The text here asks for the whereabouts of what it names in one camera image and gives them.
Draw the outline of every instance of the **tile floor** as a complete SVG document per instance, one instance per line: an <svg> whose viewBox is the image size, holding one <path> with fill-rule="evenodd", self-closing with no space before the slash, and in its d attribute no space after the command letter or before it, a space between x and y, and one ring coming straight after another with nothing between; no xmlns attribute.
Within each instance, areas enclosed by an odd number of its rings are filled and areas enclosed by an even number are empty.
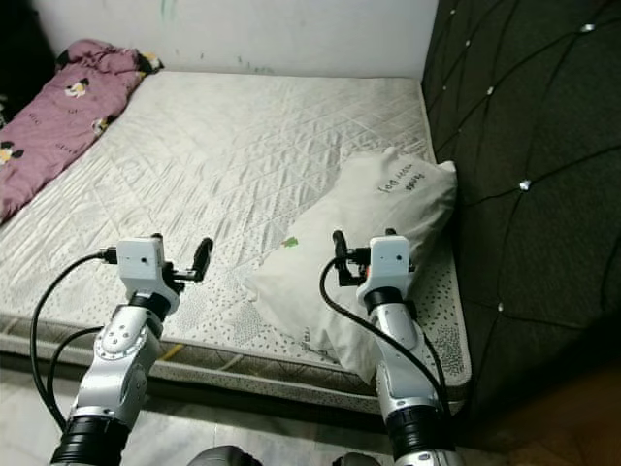
<svg viewBox="0 0 621 466"><path fill-rule="evenodd" d="M58 380L67 410L78 384ZM59 438L29 374L0 369L0 465L48 464ZM237 445L269 465L329 466L347 451L391 465L385 436L355 430L148 399L123 454L123 466L184 465L203 449ZM466 466L504 466L499 455L461 450Z"/></svg>

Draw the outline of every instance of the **white pillow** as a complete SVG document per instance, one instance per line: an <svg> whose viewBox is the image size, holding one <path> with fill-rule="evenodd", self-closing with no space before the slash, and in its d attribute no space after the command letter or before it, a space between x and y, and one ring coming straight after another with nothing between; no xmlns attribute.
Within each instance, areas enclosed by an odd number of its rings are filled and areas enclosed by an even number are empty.
<svg viewBox="0 0 621 466"><path fill-rule="evenodd" d="M368 382L376 368L372 335L328 308L319 295L319 275L334 257L332 233L342 230L349 248L361 248L395 228L409 239L418 268L452 213L456 190L452 162L434 165L394 148L353 154L332 190L300 215L281 246L246 279L249 299L281 332L332 352L347 371ZM355 286L339 287L336 272L328 275L326 289L346 309L367 317Z"/></svg>

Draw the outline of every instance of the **pink blanket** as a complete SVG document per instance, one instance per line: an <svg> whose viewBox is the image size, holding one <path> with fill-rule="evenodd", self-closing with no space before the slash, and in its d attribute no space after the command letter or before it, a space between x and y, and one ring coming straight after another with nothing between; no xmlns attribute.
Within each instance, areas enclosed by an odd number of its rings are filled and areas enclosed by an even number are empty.
<svg viewBox="0 0 621 466"><path fill-rule="evenodd" d="M54 78L0 130L0 223L80 157L156 71L137 50L92 40L58 61Z"/></svg>

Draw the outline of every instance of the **mattress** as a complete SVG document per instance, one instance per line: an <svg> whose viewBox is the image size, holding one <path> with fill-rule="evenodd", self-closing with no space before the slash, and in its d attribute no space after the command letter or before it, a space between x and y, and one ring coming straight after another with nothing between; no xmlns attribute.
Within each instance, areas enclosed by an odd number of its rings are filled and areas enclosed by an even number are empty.
<svg viewBox="0 0 621 466"><path fill-rule="evenodd" d="M163 346L174 355L153 375L376 412L370 386L263 322L241 283L330 189L343 161L390 146L434 160L417 81L149 77L101 139L0 229L0 350L27 353L37 300L76 258L160 232L167 259L183 267L210 236L210 269L167 318ZM42 356L68 332L106 323L123 298L114 266L83 265L42 313ZM449 396L463 400L471 366L446 239L414 300ZM87 364L87 345L68 349L65 360Z"/></svg>

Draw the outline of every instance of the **dark tufted headboard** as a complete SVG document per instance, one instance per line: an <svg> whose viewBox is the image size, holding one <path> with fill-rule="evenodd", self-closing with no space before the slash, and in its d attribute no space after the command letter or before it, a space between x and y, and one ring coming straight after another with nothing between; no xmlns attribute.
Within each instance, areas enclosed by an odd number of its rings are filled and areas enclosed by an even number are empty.
<svg viewBox="0 0 621 466"><path fill-rule="evenodd" d="M440 0L423 88L478 416L621 353L621 2Z"/></svg>

